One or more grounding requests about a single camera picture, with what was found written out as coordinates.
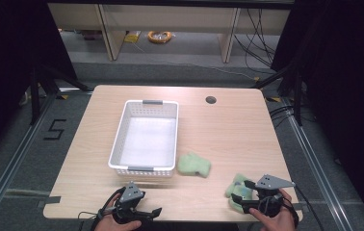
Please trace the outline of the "white plastic basket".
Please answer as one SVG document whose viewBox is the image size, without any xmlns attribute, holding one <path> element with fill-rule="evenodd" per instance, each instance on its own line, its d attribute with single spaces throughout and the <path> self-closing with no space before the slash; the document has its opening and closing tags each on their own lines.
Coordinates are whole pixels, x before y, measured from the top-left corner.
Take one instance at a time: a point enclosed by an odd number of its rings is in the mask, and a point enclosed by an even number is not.
<svg viewBox="0 0 364 231">
<path fill-rule="evenodd" d="M 175 168 L 179 104 L 128 100 L 108 166 L 122 176 L 171 177 Z"/>
</svg>

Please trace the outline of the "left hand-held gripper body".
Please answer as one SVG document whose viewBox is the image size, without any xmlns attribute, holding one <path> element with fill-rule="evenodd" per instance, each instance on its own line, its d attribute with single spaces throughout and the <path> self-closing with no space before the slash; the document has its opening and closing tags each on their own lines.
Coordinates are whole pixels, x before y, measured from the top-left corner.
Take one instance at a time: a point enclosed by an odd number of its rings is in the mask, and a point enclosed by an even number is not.
<svg viewBox="0 0 364 231">
<path fill-rule="evenodd" d="M 133 182 L 128 183 L 114 204 L 115 221 L 123 224 L 141 218 L 143 215 L 137 210 L 137 206 L 143 198 L 144 192 Z"/>
</svg>

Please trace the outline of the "person's right hand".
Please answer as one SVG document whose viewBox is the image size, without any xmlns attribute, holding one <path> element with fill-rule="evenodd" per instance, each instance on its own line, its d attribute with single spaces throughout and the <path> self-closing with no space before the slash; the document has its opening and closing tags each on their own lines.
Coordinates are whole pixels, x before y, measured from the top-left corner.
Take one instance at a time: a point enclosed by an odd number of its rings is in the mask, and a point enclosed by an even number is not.
<svg viewBox="0 0 364 231">
<path fill-rule="evenodd" d="M 280 212 L 274 218 L 265 216 L 256 209 L 249 209 L 249 213 L 262 223 L 259 231 L 297 231 L 294 216 L 291 212 L 293 207 L 292 197 L 283 189 L 279 191 L 284 197 L 284 206 L 280 208 Z"/>
</svg>

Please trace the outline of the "black metal stand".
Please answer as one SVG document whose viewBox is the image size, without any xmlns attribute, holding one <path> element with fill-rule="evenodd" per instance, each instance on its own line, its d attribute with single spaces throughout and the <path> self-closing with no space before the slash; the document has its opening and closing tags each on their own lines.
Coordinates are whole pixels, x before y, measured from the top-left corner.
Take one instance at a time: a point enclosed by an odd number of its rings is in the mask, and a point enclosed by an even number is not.
<svg viewBox="0 0 364 231">
<path fill-rule="evenodd" d="M 56 94 L 59 91 L 55 82 L 56 79 L 63 80 L 81 91 L 93 91 L 93 88 L 79 82 L 76 74 L 66 75 L 55 67 L 46 64 L 35 64 L 30 74 L 32 125 L 34 125 L 40 118 L 39 88 L 43 88 L 47 95 Z"/>
<path fill-rule="evenodd" d="M 257 82 L 254 86 L 252 86 L 252 88 L 260 90 L 278 79 L 282 79 L 281 84 L 279 85 L 277 90 L 280 96 L 288 96 L 290 92 L 294 94 L 293 108 L 295 112 L 295 119 L 298 126 L 301 126 L 302 122 L 300 110 L 302 79 L 299 73 L 299 68 L 296 64 L 290 63 L 286 65 L 267 79 Z"/>
</svg>

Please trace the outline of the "aluminium floor rail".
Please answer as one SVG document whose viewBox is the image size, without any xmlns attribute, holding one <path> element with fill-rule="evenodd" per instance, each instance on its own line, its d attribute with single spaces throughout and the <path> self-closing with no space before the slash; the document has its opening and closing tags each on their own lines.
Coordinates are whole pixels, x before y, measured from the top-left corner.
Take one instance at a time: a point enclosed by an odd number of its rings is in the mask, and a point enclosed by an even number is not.
<svg viewBox="0 0 364 231">
<path fill-rule="evenodd" d="M 325 204 L 334 218 L 338 230 L 352 231 L 351 222 L 348 219 L 345 208 L 342 205 L 339 197 L 336 195 L 333 187 L 330 185 L 318 156 L 314 151 L 310 140 L 307 138 L 301 123 L 294 115 L 290 115 L 289 123 L 291 124 L 291 127 L 299 141 L 306 161 L 310 166 L 314 178 L 317 181 L 318 187 L 320 188 L 320 191 L 324 197 Z"/>
<path fill-rule="evenodd" d="M 55 98 L 56 98 L 55 93 L 46 94 L 44 96 L 44 101 L 40 106 L 40 113 L 38 118 L 36 118 L 35 121 L 32 122 L 27 127 L 24 136 L 20 140 L 17 148 L 15 149 L 7 165 L 3 169 L 2 174 L 0 176 L 0 203 L 7 191 L 7 188 L 9 187 L 18 169 L 20 168 L 26 154 L 28 153 L 30 146 L 32 145 L 35 139 L 35 136 L 38 133 L 39 128 L 44 121 L 47 111 L 53 104 Z"/>
</svg>

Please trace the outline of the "green fuzzy glove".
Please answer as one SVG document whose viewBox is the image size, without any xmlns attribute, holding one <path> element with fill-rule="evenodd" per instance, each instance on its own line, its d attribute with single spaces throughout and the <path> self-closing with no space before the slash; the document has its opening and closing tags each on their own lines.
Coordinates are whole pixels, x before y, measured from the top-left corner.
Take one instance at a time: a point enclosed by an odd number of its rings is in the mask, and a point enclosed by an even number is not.
<svg viewBox="0 0 364 231">
<path fill-rule="evenodd" d="M 199 175 L 207 177 L 210 173 L 211 162 L 194 152 L 181 155 L 177 163 L 177 170 L 183 175 Z"/>
<path fill-rule="evenodd" d="M 237 173 L 225 191 L 225 196 L 228 198 L 228 203 L 230 207 L 241 214 L 243 213 L 243 208 L 240 204 L 236 203 L 233 200 L 232 195 L 233 194 L 238 195 L 242 197 L 244 200 L 252 199 L 253 190 L 245 185 L 246 180 L 247 177 L 245 177 L 241 173 Z"/>
</svg>

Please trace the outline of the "light wooden desk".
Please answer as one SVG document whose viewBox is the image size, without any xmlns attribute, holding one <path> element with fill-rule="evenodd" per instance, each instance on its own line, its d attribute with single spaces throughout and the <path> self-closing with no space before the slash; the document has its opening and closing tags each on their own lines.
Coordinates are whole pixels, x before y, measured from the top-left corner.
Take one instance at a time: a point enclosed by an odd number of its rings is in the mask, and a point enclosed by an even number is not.
<svg viewBox="0 0 364 231">
<path fill-rule="evenodd" d="M 99 30 L 114 61 L 127 31 L 214 33 L 227 63 L 235 34 L 282 34 L 288 10 L 50 3 L 60 29 Z"/>
</svg>

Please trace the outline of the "dark curtain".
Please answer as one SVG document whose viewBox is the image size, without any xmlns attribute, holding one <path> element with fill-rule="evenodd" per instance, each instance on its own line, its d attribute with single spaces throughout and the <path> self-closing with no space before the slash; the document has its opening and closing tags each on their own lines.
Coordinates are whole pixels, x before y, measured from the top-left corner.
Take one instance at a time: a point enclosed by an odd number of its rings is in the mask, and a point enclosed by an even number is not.
<svg viewBox="0 0 364 231">
<path fill-rule="evenodd" d="M 297 75 L 347 175 L 364 202 L 364 0 L 295 0 L 272 68 Z"/>
<path fill-rule="evenodd" d="M 47 0 L 0 0 L 0 137 L 43 67 L 77 78 Z"/>
</svg>

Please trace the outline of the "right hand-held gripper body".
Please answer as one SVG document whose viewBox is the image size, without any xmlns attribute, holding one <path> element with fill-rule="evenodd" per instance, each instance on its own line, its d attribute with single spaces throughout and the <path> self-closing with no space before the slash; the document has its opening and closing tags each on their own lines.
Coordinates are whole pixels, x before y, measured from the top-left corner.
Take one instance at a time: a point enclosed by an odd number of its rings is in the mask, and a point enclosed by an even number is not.
<svg viewBox="0 0 364 231">
<path fill-rule="evenodd" d="M 284 204 L 284 196 L 280 189 L 293 188 L 296 185 L 293 181 L 284 180 L 269 174 L 265 174 L 254 184 L 259 201 L 257 210 L 270 218 L 275 217 Z"/>
</svg>

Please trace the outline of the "yellow packet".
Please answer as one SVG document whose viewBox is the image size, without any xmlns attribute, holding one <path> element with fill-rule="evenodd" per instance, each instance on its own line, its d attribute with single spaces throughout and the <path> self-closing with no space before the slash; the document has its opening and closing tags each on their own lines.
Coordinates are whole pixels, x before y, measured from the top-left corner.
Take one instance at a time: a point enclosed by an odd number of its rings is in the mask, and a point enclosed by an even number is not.
<svg viewBox="0 0 364 231">
<path fill-rule="evenodd" d="M 140 31 L 129 31 L 124 37 L 125 42 L 136 43 L 140 37 Z"/>
</svg>

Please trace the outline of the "person's left hand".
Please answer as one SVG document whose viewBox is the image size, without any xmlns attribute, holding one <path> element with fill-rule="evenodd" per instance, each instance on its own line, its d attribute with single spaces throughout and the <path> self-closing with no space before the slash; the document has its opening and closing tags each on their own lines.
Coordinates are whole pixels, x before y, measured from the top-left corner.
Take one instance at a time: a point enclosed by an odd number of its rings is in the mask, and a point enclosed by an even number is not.
<svg viewBox="0 0 364 231">
<path fill-rule="evenodd" d="M 119 224 L 112 215 L 105 215 L 93 226 L 93 231 L 135 231 L 141 226 L 142 223 L 139 220 Z"/>
</svg>

